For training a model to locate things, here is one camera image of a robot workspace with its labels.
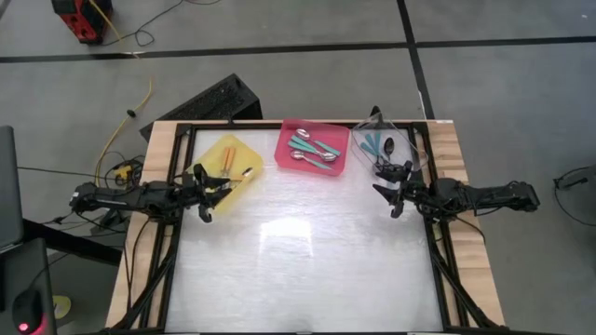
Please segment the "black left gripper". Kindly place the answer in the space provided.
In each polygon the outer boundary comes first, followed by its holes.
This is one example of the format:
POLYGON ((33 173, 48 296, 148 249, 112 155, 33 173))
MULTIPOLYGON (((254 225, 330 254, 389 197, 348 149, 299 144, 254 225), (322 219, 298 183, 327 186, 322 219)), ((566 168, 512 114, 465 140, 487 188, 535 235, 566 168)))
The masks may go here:
POLYGON ((185 207, 198 205, 199 218, 211 223, 209 208, 216 208, 232 192, 228 188, 230 183, 229 178, 211 177, 201 164, 194 165, 192 172, 182 174, 182 204, 185 207))

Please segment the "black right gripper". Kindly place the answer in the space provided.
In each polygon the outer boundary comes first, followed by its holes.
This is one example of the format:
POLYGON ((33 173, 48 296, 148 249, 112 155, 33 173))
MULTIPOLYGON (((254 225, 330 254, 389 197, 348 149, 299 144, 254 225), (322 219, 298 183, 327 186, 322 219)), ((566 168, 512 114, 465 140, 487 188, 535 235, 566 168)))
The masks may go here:
POLYGON ((398 190, 389 189, 379 184, 372 187, 377 191, 388 204, 393 205, 391 217, 397 219, 403 212, 404 202, 410 201, 416 205, 422 202, 422 193, 427 189, 423 181, 411 180, 413 162, 406 161, 403 166, 383 166, 375 173, 378 178, 391 183, 400 183, 398 190))

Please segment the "yellow plastic bin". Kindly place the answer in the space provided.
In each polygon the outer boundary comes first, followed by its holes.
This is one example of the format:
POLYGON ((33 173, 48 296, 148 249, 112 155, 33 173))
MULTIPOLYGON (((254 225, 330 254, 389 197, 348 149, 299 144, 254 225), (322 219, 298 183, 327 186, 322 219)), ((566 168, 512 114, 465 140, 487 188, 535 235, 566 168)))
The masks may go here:
POLYGON ((214 142, 207 151, 196 159, 191 167, 187 169, 192 172, 193 166, 201 164, 211 177, 221 177, 221 164, 223 161, 223 153, 225 147, 234 146, 236 154, 233 166, 230 171, 230 177, 241 174, 247 168, 252 168, 252 173, 243 182, 231 182, 230 188, 232 192, 213 209, 214 213, 220 214, 228 211, 237 199, 248 189, 251 182, 262 172, 264 160, 247 144, 239 140, 234 135, 228 134, 220 137, 214 142))

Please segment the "clear plastic bin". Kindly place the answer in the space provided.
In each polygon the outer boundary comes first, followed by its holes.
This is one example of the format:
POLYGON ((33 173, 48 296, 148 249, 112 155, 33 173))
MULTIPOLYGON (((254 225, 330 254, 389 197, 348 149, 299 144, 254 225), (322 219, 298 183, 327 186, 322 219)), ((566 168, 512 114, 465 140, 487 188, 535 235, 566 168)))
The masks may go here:
POLYGON ((389 189, 399 189, 400 183, 391 183, 378 178, 375 173, 377 170, 373 163, 375 158, 372 154, 368 154, 359 147, 361 142, 366 142, 365 136, 367 134, 374 134, 375 131, 381 133, 381 151, 383 152, 383 145, 387 137, 391 137, 395 142, 395 151, 391 155, 391 159, 386 160, 386 166, 403 166, 406 161, 413 162, 413 169, 411 180, 422 178, 422 168, 427 164, 427 154, 420 151, 417 147, 415 135, 416 131, 413 126, 393 122, 383 116, 382 120, 372 120, 370 117, 361 121, 351 129, 351 143, 350 149, 359 162, 364 166, 364 169, 371 176, 374 184, 379 184, 389 189))

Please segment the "pink plastic bin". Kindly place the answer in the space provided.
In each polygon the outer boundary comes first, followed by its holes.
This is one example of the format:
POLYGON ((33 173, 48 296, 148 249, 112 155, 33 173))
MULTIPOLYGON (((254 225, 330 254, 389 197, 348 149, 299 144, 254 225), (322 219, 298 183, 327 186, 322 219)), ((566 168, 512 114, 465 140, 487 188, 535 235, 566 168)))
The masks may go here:
MULTIPOLYGON (((280 132, 278 134, 278 143, 274 158, 280 168, 337 177, 345 168, 349 137, 350 130, 347 127, 303 119, 285 119, 281 124, 280 132), (337 158, 334 161, 325 162, 315 154, 298 150, 304 152, 306 157, 329 166, 331 168, 330 170, 315 167, 304 160, 295 160, 291 158, 290 152, 297 149, 291 148, 288 145, 288 142, 291 141, 292 135, 296 135, 295 131, 297 128, 305 129, 313 140, 322 141, 341 153, 340 155, 337 155, 337 158)), ((309 144, 313 145, 320 152, 328 153, 325 149, 322 149, 313 142, 309 142, 309 144)))

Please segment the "black desk beam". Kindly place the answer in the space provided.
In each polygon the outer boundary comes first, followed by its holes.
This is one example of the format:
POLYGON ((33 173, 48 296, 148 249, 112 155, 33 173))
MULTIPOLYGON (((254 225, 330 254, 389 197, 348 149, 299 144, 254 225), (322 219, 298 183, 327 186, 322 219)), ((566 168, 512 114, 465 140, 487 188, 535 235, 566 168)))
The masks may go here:
POLYGON ((48 248, 60 252, 108 265, 120 264, 122 252, 117 248, 105 246, 85 237, 67 234, 34 221, 23 219, 22 224, 22 242, 42 238, 48 248))

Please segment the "round yellow floor sticker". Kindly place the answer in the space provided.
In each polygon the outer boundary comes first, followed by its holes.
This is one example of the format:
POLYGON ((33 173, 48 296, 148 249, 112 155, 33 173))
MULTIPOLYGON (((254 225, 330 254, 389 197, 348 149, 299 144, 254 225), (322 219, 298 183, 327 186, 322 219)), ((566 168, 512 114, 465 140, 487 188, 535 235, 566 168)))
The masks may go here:
POLYGON ((72 300, 64 295, 53 295, 53 311, 56 320, 66 317, 72 309, 72 300))

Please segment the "black side desk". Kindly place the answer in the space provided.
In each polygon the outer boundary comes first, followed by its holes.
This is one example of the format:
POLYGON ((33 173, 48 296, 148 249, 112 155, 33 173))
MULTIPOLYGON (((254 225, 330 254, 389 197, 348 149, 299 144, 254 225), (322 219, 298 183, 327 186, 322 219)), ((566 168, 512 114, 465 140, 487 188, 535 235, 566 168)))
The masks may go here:
POLYGON ((39 293, 41 322, 30 335, 57 335, 46 244, 31 240, 0 254, 0 335, 22 335, 13 322, 12 304, 23 291, 39 293))

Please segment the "grey monitor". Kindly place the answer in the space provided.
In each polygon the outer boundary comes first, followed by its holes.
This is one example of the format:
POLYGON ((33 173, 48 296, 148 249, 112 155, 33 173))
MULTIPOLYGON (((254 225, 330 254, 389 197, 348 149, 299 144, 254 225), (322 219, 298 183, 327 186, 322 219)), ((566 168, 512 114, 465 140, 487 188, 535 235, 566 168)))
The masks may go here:
POLYGON ((0 126, 0 250, 19 243, 23 230, 14 129, 0 126))

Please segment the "red and black box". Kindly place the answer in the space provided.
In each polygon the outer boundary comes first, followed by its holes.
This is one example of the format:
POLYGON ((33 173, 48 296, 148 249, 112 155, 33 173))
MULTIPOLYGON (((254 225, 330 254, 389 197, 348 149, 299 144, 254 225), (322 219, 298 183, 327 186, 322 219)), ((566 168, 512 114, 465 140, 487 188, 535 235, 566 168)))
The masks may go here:
POLYGON ((54 12, 81 44, 100 45, 107 30, 102 14, 110 18, 112 0, 50 0, 54 12))

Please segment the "black computer mouse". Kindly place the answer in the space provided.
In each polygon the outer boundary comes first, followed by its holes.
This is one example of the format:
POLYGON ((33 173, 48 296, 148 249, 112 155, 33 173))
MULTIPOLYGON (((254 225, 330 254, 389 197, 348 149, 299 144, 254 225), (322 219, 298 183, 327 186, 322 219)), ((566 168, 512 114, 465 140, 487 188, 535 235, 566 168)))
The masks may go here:
POLYGON ((44 330, 44 310, 39 290, 27 288, 15 298, 12 322, 20 335, 38 335, 44 330))

